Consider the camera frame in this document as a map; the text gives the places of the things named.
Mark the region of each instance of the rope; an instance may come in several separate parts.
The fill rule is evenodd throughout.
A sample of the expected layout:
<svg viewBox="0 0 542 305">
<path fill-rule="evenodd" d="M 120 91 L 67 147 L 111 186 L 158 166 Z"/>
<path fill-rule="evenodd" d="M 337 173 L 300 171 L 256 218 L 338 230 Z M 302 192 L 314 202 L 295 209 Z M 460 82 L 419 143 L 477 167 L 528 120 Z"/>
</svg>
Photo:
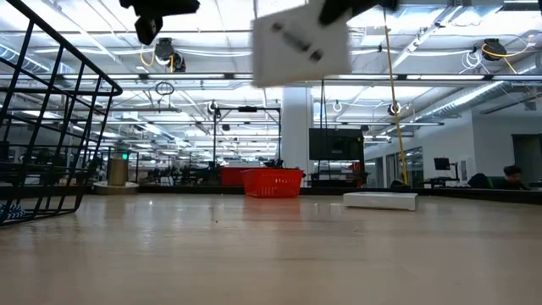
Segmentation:
<svg viewBox="0 0 542 305">
<path fill-rule="evenodd" d="M 386 20 L 386 10 L 384 9 L 384 33 L 386 34 L 386 47 L 388 49 L 388 65 L 390 66 L 390 82 L 391 82 L 391 98 L 393 100 L 393 109 L 395 117 L 395 127 L 397 129 L 397 136 L 399 137 L 399 154 L 401 156 L 401 162 L 403 164 L 403 180 L 408 184 L 408 175 L 407 175 L 407 162 L 405 162 L 405 151 L 403 149 L 403 139 L 401 134 L 401 127 L 399 126 L 399 109 L 397 107 L 397 100 L 395 99 L 395 83 L 393 79 L 393 67 L 391 65 L 391 52 L 390 52 L 390 35 L 388 34 L 388 22 Z"/>
</svg>

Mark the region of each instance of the yellow cable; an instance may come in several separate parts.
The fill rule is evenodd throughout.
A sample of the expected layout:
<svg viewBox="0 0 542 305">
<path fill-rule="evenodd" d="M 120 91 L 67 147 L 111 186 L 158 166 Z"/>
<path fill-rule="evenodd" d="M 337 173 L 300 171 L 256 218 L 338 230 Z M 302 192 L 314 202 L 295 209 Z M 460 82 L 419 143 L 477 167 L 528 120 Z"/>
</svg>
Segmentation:
<svg viewBox="0 0 542 305">
<path fill-rule="evenodd" d="M 386 44 L 388 48 L 388 65 L 390 66 L 390 82 L 391 82 L 391 98 L 393 100 L 393 109 L 395 116 L 395 127 L 397 129 L 397 136 L 399 137 L 399 154 L 401 156 L 401 162 L 403 164 L 403 180 L 405 184 L 408 184 L 407 175 L 407 162 L 405 161 L 405 151 L 403 149 L 403 139 L 401 134 L 401 127 L 399 125 L 399 107 L 397 107 L 397 100 L 395 99 L 395 83 L 393 80 L 393 67 L 391 66 L 391 52 L 390 52 L 390 35 L 388 35 L 388 22 L 386 20 L 386 11 L 384 10 L 384 33 L 386 34 Z"/>
<path fill-rule="evenodd" d="M 145 61 L 145 59 L 143 58 L 143 47 L 141 48 L 141 53 L 139 53 L 140 59 L 141 59 L 141 62 L 142 62 L 144 65 L 146 65 L 147 67 L 150 67 L 150 66 L 152 66 L 152 65 L 154 64 L 154 51 L 155 51 L 155 50 L 156 50 L 156 47 L 154 47 L 154 48 L 152 49 L 152 60 L 151 60 L 151 63 L 148 64 L 148 63 Z"/>
<path fill-rule="evenodd" d="M 525 51 L 527 51 L 527 49 L 528 49 L 528 45 L 527 45 L 522 51 L 519 51 L 519 52 L 517 52 L 517 53 L 514 53 L 514 54 L 507 54 L 507 55 L 500 55 L 500 54 L 492 53 L 492 52 L 486 50 L 486 49 L 485 49 L 485 46 L 487 46 L 487 44 L 483 44 L 483 45 L 482 45 L 482 52 L 487 53 L 487 54 L 489 54 L 489 55 L 491 55 L 491 56 L 498 57 L 498 58 L 510 58 L 510 57 L 514 57 L 514 56 L 516 56 L 516 55 L 525 53 Z"/>
<path fill-rule="evenodd" d="M 517 74 L 516 70 L 514 69 L 514 67 L 512 66 L 512 64 L 510 64 L 510 62 L 508 61 L 508 59 L 506 59 L 506 58 L 503 58 L 503 59 L 504 59 L 504 60 L 506 61 L 506 63 L 508 64 L 508 67 L 510 67 L 510 70 L 511 70 L 512 72 L 514 72 L 514 74 Z"/>
</svg>

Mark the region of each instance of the wire basket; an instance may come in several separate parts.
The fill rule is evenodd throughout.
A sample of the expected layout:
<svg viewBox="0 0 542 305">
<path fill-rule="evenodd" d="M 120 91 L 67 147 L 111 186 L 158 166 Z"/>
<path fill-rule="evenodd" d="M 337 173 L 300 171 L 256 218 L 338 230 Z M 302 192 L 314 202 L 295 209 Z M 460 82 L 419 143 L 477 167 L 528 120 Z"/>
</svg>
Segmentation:
<svg viewBox="0 0 542 305">
<path fill-rule="evenodd" d="M 242 174 L 245 194 L 259 198 L 298 197 L 303 179 L 299 169 L 249 169 Z"/>
<path fill-rule="evenodd" d="M 79 208 L 89 179 L 102 167 L 100 143 L 113 97 L 122 94 L 118 84 L 20 0 L 6 1 L 28 26 L 20 49 L 5 47 L 3 54 L 13 56 L 0 56 L 0 70 L 8 71 L 0 74 L 0 226 Z M 33 36 L 58 44 L 49 67 L 31 56 Z M 70 75 L 65 73 L 68 59 L 74 67 Z M 21 101 L 36 108 L 18 108 Z M 10 156 L 12 151 L 19 156 Z"/>
</svg>

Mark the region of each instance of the black wire basket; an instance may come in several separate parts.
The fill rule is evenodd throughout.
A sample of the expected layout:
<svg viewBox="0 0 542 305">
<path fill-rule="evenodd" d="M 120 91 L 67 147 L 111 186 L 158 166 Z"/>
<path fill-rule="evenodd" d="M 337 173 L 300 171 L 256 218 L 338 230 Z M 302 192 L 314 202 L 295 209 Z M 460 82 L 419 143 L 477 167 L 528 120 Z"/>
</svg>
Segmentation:
<svg viewBox="0 0 542 305">
<path fill-rule="evenodd" d="M 122 94 L 118 84 L 20 0 L 7 3 L 28 19 L 28 27 L 20 50 L 12 50 L 10 58 L 0 56 L 0 68 L 12 72 L 0 78 L 0 226 L 77 211 L 102 167 L 99 150 L 109 108 Z M 36 33 L 58 46 L 46 73 L 29 52 Z M 63 56 L 75 67 L 68 80 Z M 18 98 L 32 100 L 36 108 L 17 109 Z M 53 140 L 44 143 L 46 134 Z"/>
</svg>

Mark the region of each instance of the monitor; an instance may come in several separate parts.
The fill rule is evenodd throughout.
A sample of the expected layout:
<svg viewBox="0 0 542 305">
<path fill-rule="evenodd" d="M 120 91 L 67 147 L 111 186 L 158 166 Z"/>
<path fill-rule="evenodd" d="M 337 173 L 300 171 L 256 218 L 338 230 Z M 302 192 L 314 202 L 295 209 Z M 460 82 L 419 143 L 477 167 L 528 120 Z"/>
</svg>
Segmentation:
<svg viewBox="0 0 542 305">
<path fill-rule="evenodd" d="M 363 160 L 362 130 L 311 128 L 308 135 L 311 160 Z"/>
<path fill-rule="evenodd" d="M 435 158 L 434 169 L 436 170 L 450 170 L 450 160 L 448 158 Z"/>
</svg>

